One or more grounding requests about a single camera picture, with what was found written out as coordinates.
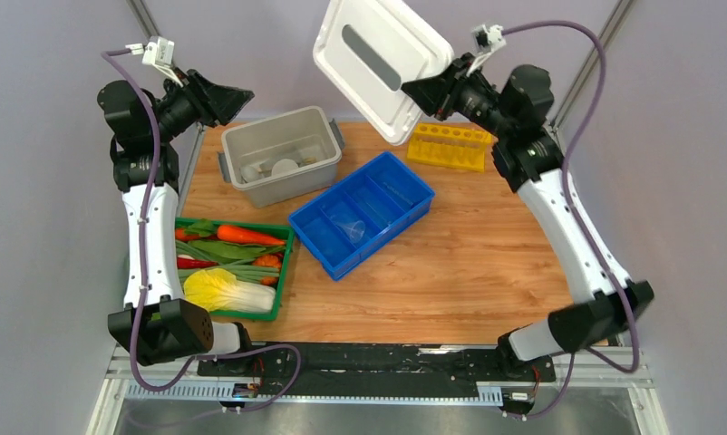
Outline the white tray lid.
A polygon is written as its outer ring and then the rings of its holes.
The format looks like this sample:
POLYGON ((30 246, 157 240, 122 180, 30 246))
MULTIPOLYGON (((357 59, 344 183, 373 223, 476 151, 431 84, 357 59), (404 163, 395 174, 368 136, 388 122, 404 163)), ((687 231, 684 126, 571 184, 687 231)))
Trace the white tray lid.
POLYGON ((411 136, 422 110, 403 84, 442 73, 450 43, 404 1, 331 1, 313 47, 315 65, 387 142, 411 136))

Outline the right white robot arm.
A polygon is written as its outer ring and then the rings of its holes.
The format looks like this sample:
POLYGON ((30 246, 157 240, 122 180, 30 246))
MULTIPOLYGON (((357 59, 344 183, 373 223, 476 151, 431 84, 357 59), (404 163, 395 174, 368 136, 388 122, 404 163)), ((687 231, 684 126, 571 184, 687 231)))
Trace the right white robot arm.
POLYGON ((563 268, 572 303, 499 338, 498 371, 517 380, 540 357, 632 334, 654 291, 619 265, 582 207, 564 155, 546 129, 554 101, 548 71, 520 65, 497 89, 474 61, 465 53, 443 72, 404 82, 401 89, 423 113, 437 120, 458 113, 497 138, 491 148, 496 170, 535 217, 563 268))

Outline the white evaporating dish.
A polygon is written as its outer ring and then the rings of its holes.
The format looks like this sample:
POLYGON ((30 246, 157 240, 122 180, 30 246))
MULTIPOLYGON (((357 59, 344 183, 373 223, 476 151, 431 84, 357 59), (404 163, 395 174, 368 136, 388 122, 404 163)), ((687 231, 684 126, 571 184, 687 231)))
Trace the white evaporating dish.
POLYGON ((241 167, 240 174, 244 183, 255 182, 262 178, 260 170, 252 166, 241 167))

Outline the wire gauze with ceramic centre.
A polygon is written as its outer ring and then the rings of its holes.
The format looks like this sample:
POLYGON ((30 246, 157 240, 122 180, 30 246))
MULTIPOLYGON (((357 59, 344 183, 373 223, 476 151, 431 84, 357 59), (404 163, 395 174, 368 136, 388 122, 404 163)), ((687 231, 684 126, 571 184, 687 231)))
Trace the wire gauze with ceramic centre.
POLYGON ((282 158, 268 160, 260 165, 261 173, 267 177, 276 177, 290 173, 300 168, 300 163, 295 159, 282 158))

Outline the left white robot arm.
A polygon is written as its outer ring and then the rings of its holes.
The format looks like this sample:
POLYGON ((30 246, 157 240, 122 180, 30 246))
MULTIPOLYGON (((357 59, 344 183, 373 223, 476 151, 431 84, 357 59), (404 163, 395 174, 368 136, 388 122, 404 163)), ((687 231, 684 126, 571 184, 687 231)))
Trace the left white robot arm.
POLYGON ((242 342, 242 325, 213 322, 182 291, 174 236, 179 160, 170 143, 195 123, 229 123, 254 93, 217 85, 195 70, 178 72, 163 88, 164 96, 157 99, 118 80, 97 95, 113 132, 113 179, 130 240, 129 280, 122 307, 108 316, 108 331, 142 366, 221 354, 221 363, 232 374, 246 375, 255 367, 257 353, 242 342))

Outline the grey plastic tub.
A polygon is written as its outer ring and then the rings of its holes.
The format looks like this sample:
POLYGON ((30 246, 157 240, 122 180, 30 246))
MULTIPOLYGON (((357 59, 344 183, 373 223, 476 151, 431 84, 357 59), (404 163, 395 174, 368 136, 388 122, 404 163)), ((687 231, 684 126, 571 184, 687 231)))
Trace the grey plastic tub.
POLYGON ((223 151, 218 163, 223 179, 245 194, 255 208, 264 208, 331 186, 343 157, 344 137, 334 119, 318 106, 228 128, 220 136, 223 151), (289 158, 301 163, 314 157, 317 162, 290 173, 244 183, 243 166, 260 170, 268 160, 289 158))

